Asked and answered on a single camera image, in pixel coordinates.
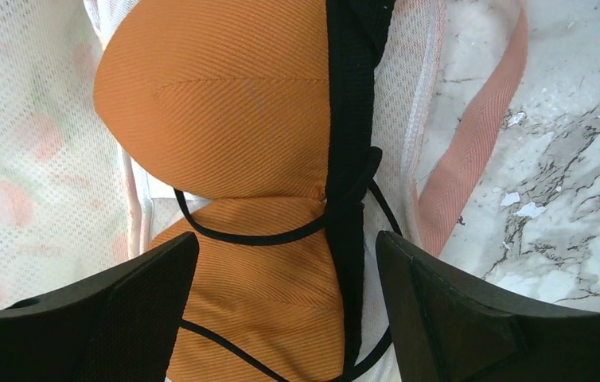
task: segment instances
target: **black cord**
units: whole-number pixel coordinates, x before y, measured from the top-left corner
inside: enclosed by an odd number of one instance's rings
[[[248,246],[279,245],[304,239],[309,235],[321,231],[331,220],[344,215],[349,208],[351,208],[354,204],[359,203],[363,192],[368,188],[368,183],[375,176],[375,172],[377,172],[377,167],[380,165],[381,160],[382,150],[377,147],[371,147],[368,161],[366,162],[363,173],[356,180],[356,184],[349,190],[349,192],[347,192],[345,198],[338,202],[336,207],[327,209],[323,215],[299,228],[274,235],[236,235],[233,233],[220,232],[211,228],[206,228],[194,220],[192,213],[188,209],[188,204],[185,201],[185,195],[183,192],[178,189],[173,189],[173,191],[176,194],[178,205],[181,207],[181,211],[183,212],[183,215],[185,215],[185,219],[187,219],[190,225],[193,226],[194,230],[199,232],[201,235],[230,244],[241,244]]]
[[[392,226],[392,231],[399,235],[403,235],[401,232],[401,228],[399,226],[398,221],[396,221],[396,217],[394,216],[394,212],[391,207],[387,203],[387,200],[384,198],[382,194],[382,190],[377,185],[373,177],[375,176],[375,172],[377,171],[377,167],[380,164],[380,160],[382,159],[382,151],[376,147],[371,147],[370,157],[368,158],[368,163],[364,172],[359,177],[356,185],[347,193],[345,199],[343,199],[338,207],[332,209],[315,220],[312,220],[308,224],[303,225],[300,228],[296,228],[289,232],[279,233],[275,235],[265,235],[265,236],[246,236],[246,235],[235,235],[231,233],[219,232],[212,230],[210,228],[206,228],[200,224],[198,224],[190,211],[188,210],[188,205],[185,201],[185,196],[182,191],[174,189],[176,193],[176,198],[178,199],[178,204],[181,206],[181,210],[185,215],[185,219],[193,226],[195,231],[200,234],[207,236],[214,240],[222,240],[227,243],[232,244],[242,244],[249,246],[263,246],[263,245],[277,245],[289,243],[295,240],[300,240],[304,237],[312,235],[315,232],[323,229],[325,224],[328,221],[331,221],[336,216],[340,216],[350,205],[353,203],[359,202],[353,201],[352,199],[358,197],[360,191],[363,189],[364,185],[368,185],[368,189],[375,197],[375,200],[380,205],[380,208],[384,212],[384,215],[387,217],[389,224]],[[189,322],[186,320],[181,320],[180,324],[181,328],[187,329],[195,334],[199,334],[200,336],[207,338],[213,342],[216,342],[218,345],[222,346],[229,352],[241,358],[242,361],[245,361],[249,365],[258,369],[260,372],[269,376],[273,380],[277,382],[290,382],[284,377],[280,376],[278,373],[274,372],[272,369],[268,368],[262,362],[256,360],[254,357],[244,352],[240,347],[231,343],[224,337],[220,336],[218,333],[215,333],[209,329],[206,329],[203,326],[195,324],[193,322]],[[377,342],[375,348],[358,364],[351,368],[347,368],[342,375],[333,378],[328,382],[351,382],[356,378],[364,375],[368,370],[370,370],[376,363],[379,361],[384,353],[387,352],[389,346],[392,344],[392,332],[390,328],[384,331],[384,335]]]
[[[290,382],[284,377],[280,376],[276,372],[272,371],[272,369],[268,368],[262,362],[256,360],[254,357],[250,356],[248,353],[244,352],[239,346],[231,343],[225,337],[220,336],[218,333],[212,332],[209,329],[206,329],[204,326],[197,325],[193,322],[181,320],[180,324],[181,328],[187,329],[193,333],[199,334],[204,338],[208,338],[209,340],[216,342],[218,345],[226,348],[234,355],[238,356],[242,360],[244,360],[249,365],[257,368],[260,372],[269,376],[271,379],[276,380],[277,382]]]

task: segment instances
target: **marble surface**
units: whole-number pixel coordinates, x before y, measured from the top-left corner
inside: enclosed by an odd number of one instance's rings
[[[448,2],[419,181],[498,62],[515,12]],[[600,311],[600,0],[530,0],[530,58],[442,259],[513,292]]]

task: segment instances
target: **orange strap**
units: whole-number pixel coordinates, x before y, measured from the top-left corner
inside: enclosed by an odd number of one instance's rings
[[[492,155],[504,114],[523,78],[528,55],[526,0],[501,62],[464,111],[450,147],[419,198],[419,231],[426,251],[441,255]]]

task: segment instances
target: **mesh bag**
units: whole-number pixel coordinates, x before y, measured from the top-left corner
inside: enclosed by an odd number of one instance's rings
[[[0,308],[139,253],[131,165],[92,106],[101,52],[81,2],[0,2]]]
[[[375,71],[375,108],[372,144],[383,157],[376,180],[399,221],[403,235],[419,242],[413,211],[414,172],[419,161],[423,126],[438,71],[442,26],[442,2],[396,2],[384,56]],[[364,201],[364,313],[360,357],[373,349],[388,327],[387,312],[375,257],[377,232],[390,230],[372,194]],[[360,380],[399,379],[398,365],[390,348]]]

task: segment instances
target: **textured black plastic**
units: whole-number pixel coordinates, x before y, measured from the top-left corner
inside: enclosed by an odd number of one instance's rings
[[[392,232],[376,252],[404,382],[600,381],[600,314],[501,289]]]
[[[186,233],[0,310],[0,381],[163,381],[197,253]]]

